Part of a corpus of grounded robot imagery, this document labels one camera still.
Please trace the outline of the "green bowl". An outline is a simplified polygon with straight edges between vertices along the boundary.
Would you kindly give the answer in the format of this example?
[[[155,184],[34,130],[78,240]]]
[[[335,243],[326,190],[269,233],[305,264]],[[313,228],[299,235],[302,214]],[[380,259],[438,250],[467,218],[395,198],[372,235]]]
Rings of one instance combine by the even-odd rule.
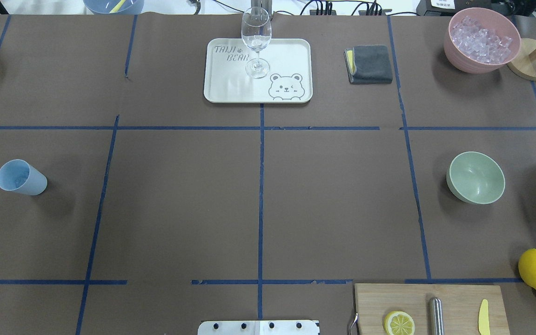
[[[466,151],[452,159],[446,183],[453,195],[469,204],[494,203],[502,197],[506,187],[498,163],[477,151]]]

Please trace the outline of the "light blue cup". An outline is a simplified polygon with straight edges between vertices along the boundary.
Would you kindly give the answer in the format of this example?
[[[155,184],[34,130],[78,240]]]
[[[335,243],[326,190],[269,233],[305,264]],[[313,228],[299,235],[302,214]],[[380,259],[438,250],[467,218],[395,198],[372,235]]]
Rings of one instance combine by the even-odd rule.
[[[47,178],[27,161],[14,159],[0,168],[0,189],[36,196],[47,188]]]

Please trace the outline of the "blue bowl with fork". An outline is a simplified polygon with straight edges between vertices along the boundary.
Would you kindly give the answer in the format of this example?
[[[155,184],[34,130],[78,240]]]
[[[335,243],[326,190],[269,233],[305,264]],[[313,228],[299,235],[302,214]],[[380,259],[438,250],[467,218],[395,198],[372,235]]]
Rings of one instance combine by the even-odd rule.
[[[83,4],[95,14],[136,15],[142,13],[145,0],[84,0]]]

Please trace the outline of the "pink bowl with ice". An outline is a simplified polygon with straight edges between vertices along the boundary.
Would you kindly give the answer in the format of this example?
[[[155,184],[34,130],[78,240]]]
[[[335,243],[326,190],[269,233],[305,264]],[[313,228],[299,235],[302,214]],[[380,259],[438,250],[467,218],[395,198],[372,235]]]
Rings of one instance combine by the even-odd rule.
[[[521,36],[512,21],[481,7],[455,13],[444,40],[449,62],[468,74],[498,69],[513,61],[520,49]]]

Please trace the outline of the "wine glass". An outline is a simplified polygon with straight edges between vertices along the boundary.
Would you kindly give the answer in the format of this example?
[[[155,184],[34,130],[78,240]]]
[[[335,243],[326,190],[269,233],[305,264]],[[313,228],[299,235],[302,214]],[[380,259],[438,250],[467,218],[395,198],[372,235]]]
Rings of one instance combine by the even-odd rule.
[[[260,51],[270,44],[272,25],[268,11],[262,7],[250,7],[242,15],[241,38],[244,44],[255,52],[255,58],[246,65],[246,73],[254,79],[267,76],[270,65],[260,57]]]

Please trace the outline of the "grey yellow cloth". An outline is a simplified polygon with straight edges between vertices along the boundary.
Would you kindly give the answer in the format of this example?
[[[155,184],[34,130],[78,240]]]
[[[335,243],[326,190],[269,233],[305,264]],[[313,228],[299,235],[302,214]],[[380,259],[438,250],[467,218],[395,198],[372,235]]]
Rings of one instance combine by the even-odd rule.
[[[356,45],[344,50],[351,84],[390,84],[393,72],[385,45]]]

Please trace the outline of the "half lemon slice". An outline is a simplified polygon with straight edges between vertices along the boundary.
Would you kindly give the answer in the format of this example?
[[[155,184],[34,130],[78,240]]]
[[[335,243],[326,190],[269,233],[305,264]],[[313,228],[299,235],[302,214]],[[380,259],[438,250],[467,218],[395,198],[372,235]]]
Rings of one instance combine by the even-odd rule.
[[[385,316],[383,329],[387,335],[414,335],[415,322],[408,313],[394,310]]]

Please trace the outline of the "steel muddler black cap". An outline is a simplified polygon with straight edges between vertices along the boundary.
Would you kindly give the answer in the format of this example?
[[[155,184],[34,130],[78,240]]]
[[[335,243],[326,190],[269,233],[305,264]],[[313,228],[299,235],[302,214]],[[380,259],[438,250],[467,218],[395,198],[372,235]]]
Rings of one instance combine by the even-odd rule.
[[[438,297],[429,300],[429,331],[431,335],[444,335],[442,301]]]

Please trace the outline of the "wooden cutting board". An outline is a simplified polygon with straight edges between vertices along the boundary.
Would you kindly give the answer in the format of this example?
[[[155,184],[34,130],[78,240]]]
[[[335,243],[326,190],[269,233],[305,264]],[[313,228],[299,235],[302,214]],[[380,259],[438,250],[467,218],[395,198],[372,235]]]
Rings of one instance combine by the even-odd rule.
[[[446,335],[478,335],[478,313],[483,299],[489,302],[490,333],[510,334],[499,286],[385,283],[355,284],[359,333],[384,335],[385,316],[395,310],[402,310],[415,321],[416,335],[429,335],[429,301],[433,297],[441,300]]]

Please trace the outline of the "yellow plastic knife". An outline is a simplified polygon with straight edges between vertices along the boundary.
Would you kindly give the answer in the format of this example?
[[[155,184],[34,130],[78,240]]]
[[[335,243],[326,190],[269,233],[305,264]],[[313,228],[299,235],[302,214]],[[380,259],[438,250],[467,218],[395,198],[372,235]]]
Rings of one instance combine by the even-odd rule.
[[[482,299],[478,310],[478,332],[480,335],[490,335],[489,301]]]

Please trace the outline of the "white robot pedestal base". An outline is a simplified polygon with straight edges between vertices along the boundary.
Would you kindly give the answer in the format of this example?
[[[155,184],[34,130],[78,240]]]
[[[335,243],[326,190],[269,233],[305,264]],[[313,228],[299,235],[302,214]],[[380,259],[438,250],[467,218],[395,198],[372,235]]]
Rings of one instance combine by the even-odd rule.
[[[198,335],[319,335],[314,320],[248,320],[202,322]]]

